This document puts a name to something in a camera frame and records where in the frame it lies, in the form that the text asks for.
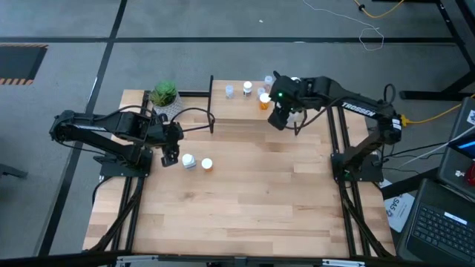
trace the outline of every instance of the white pot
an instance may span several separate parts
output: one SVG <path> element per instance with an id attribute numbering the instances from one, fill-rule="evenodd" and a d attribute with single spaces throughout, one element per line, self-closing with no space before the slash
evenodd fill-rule
<path id="1" fill-rule="evenodd" d="M 181 98 L 178 93 L 177 93 L 177 97 L 175 97 L 175 100 L 170 105 L 167 105 L 165 107 L 159 107 L 157 105 L 154 105 L 155 112 L 158 115 L 165 113 L 166 116 L 168 117 L 168 121 L 170 121 L 171 118 L 177 115 L 182 109 L 183 109 L 183 103 L 181 102 Z"/>

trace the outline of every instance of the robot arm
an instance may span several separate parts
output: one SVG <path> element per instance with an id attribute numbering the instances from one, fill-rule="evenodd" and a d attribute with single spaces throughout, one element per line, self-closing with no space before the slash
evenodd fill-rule
<path id="1" fill-rule="evenodd" d="M 286 127 L 290 113 L 308 109 L 319 111 L 332 106 L 341 106 L 377 121 L 377 127 L 371 135 L 356 147 L 348 148 L 338 158 L 340 171 L 349 171 L 359 180 L 361 166 L 368 155 L 383 144 L 393 145 L 401 140 L 400 118 L 390 103 L 345 90 L 327 77 L 292 80 L 276 72 L 274 75 L 276 80 L 269 97 L 275 102 L 275 108 L 268 122 L 278 130 Z"/>
<path id="2" fill-rule="evenodd" d="M 178 162 L 178 140 L 183 139 L 183 130 L 179 123 L 164 125 L 167 121 L 164 114 L 157 116 L 153 113 L 152 117 L 148 117 L 134 112 L 120 112 L 123 109 L 106 116 L 63 111 L 55 117 L 50 129 L 51 138 L 59 143 L 83 142 L 108 154 L 95 156 L 94 159 L 99 163 L 114 163 L 139 172 L 147 171 L 148 161 L 151 159 L 151 150 L 147 148 L 150 147 L 162 148 L 163 166 Z M 132 145 L 121 145 L 97 132 L 111 133 L 132 142 Z"/>

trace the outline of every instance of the gray carpet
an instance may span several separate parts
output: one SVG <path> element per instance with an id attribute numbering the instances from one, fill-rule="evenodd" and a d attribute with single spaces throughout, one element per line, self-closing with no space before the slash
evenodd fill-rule
<path id="1" fill-rule="evenodd" d="M 386 37 L 449 36 L 433 5 L 403 4 L 386 19 L 371 20 L 358 12 L 352 1 L 307 1 L 372 23 Z M 453 1 L 445 4 L 474 56 L 475 41 L 460 12 Z M 372 13 L 392 5 L 367 3 Z M 118 0 L 41 4 L 0 0 L 0 36 L 108 36 L 118 7 Z M 136 0 L 128 1 L 119 36 L 358 37 L 361 29 L 346 19 L 315 12 L 299 0 Z M 27 179 L 0 179 L 0 258 L 36 253 L 69 152 L 51 142 L 48 130 L 53 116 L 64 109 L 84 110 L 104 47 L 51 44 L 33 85 L 0 86 L 0 122 L 4 126 L 0 130 L 0 162 L 30 172 Z M 273 70 L 290 76 L 329 76 L 346 89 L 379 99 L 388 82 L 398 90 L 441 90 L 465 74 L 468 66 L 453 45 L 388 44 L 367 52 L 360 44 L 115 44 L 94 112 L 114 111 L 124 89 L 152 89 L 161 79 L 176 80 L 181 90 L 206 90 L 210 75 L 216 79 L 263 79 Z M 455 104 L 398 97 L 394 103 L 399 113 L 412 120 L 425 119 Z M 455 115 L 406 128 L 395 151 L 445 141 Z M 79 159 L 53 254 L 81 250 L 91 194 L 99 176 L 99 164 L 92 156 L 82 153 Z M 404 160 L 392 159 L 387 166 L 396 167 Z M 405 168 L 423 171 L 439 160 L 433 157 Z M 412 174 L 387 171 L 385 175 L 396 181 Z"/>

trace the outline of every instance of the wooden table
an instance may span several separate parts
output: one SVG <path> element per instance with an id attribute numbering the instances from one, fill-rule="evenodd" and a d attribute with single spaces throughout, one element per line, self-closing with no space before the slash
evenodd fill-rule
<path id="1" fill-rule="evenodd" d="M 254 88 L 259 82 L 253 82 Z M 348 257 L 338 186 L 333 181 L 332 145 L 326 115 L 303 129 L 278 131 L 266 121 L 272 107 L 260 111 L 257 96 L 244 99 L 242 81 L 214 81 L 211 112 L 214 133 L 191 131 L 180 141 L 180 153 L 193 154 L 198 168 L 181 162 L 168 168 L 155 151 L 145 180 L 132 251 L 137 254 L 247 255 L 279 257 Z M 226 99 L 225 86 L 235 86 Z M 140 105 L 144 91 L 124 90 L 121 106 Z M 207 98 L 183 97 L 186 107 L 205 108 Z M 367 136 L 364 117 L 345 113 L 352 144 Z M 208 123 L 204 113 L 179 117 L 182 127 Z M 343 147 L 340 136 L 340 148 Z M 200 160 L 209 157 L 214 170 L 205 173 Z M 117 216 L 124 178 L 105 183 L 97 192 L 84 248 L 95 245 Z M 360 182 L 366 223 L 394 254 L 384 202 L 371 183 Z M 124 248 L 127 222 L 122 230 Z M 358 228 L 353 223 L 357 251 Z"/>

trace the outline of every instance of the laptop screen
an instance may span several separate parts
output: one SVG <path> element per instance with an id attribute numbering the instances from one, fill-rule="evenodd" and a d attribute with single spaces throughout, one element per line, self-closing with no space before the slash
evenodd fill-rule
<path id="1" fill-rule="evenodd" d="M 458 138 L 452 141 L 448 146 L 471 159 L 475 159 L 475 133 Z"/>

